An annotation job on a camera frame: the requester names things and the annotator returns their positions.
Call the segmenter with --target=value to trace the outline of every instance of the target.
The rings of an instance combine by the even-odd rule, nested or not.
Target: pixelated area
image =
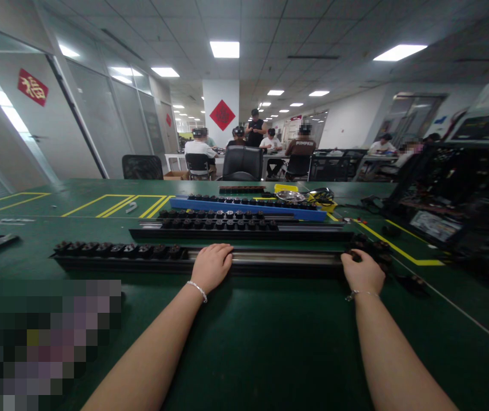
[[[0,410],[55,408],[120,327],[120,280],[0,281]]]

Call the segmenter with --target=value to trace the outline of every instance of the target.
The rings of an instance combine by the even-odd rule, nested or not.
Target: man in black shirt
[[[250,147],[259,147],[264,135],[267,134],[267,124],[260,119],[257,108],[252,110],[252,121],[248,123],[245,133],[248,134],[247,142]]]

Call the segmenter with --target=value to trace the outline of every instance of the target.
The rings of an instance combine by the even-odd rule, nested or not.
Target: hand
[[[229,244],[212,244],[203,248],[193,265],[191,281],[201,287],[205,293],[211,292],[220,285],[231,267],[233,261],[231,251],[233,247]]]
[[[353,261],[353,256],[342,254],[343,271],[352,290],[380,294],[386,275],[368,253],[353,249],[361,258],[360,263]]]

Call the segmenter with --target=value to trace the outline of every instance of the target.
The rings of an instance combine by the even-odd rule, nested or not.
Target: green workbench
[[[367,195],[388,196],[389,183],[296,183],[300,190],[330,187],[336,202],[357,203]],[[75,179],[0,199],[0,234],[21,241],[0,250],[0,279],[121,279],[125,293],[121,329],[100,347],[86,373],[59,402],[79,409],[106,373],[189,279],[190,273],[64,272],[47,257],[61,240],[130,243],[129,228],[140,218],[169,209],[169,195],[218,195],[227,183]],[[274,183],[262,183],[269,191]],[[126,203],[138,208],[126,214]],[[382,217],[338,207],[366,225],[346,229],[376,240]],[[327,216],[327,223],[334,219]],[[441,253],[403,233],[390,239],[394,270],[416,273],[429,283],[429,298],[388,281],[387,308],[442,388],[463,410],[489,409],[489,284],[441,265]],[[182,245],[207,245],[182,238]],[[234,241],[266,248],[341,251],[341,244]],[[231,277],[209,296],[189,335],[166,410],[372,409],[360,356],[354,305],[344,297],[342,275],[333,280]]]

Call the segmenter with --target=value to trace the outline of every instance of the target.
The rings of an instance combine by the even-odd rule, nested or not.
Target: metal bowl
[[[306,197],[297,191],[279,191],[278,193],[275,193],[275,195],[281,200],[290,203],[300,203],[306,200]]]

